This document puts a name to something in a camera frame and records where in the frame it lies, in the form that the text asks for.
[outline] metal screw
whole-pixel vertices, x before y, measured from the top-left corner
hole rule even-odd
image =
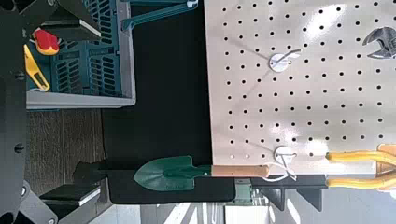
[[[19,143],[14,147],[14,150],[16,153],[22,153],[24,151],[24,145]]]
[[[26,193],[26,187],[23,187],[22,188],[22,197],[25,195],[25,193]]]
[[[19,81],[24,81],[24,79],[25,79],[25,74],[23,73],[23,72],[17,72],[16,74],[15,74],[15,78],[17,79],[17,80],[19,80]]]
[[[48,0],[49,5],[53,7],[53,5],[55,5],[55,0]]]

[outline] pruning shears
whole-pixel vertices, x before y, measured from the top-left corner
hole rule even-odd
[[[329,161],[376,161],[394,166],[396,169],[396,157],[381,151],[357,151],[347,153],[328,153]],[[353,189],[383,189],[396,186],[396,173],[390,172],[374,179],[329,179],[326,181],[329,187],[342,187]]]

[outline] shovel blade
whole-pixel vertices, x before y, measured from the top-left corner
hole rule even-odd
[[[192,167],[192,157],[171,157],[150,161],[134,175],[134,180],[146,189],[156,191],[181,191],[194,189],[194,179],[169,177],[164,172]]]

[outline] teal plastic crate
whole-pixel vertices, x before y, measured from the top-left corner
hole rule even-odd
[[[45,76],[50,77],[51,91],[121,97],[116,0],[83,2],[99,25],[100,41],[62,41],[59,53],[50,57],[31,50]],[[32,82],[28,85],[35,88]]]

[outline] wooden handle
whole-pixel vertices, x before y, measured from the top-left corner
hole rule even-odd
[[[268,166],[212,166],[214,177],[268,177]]]

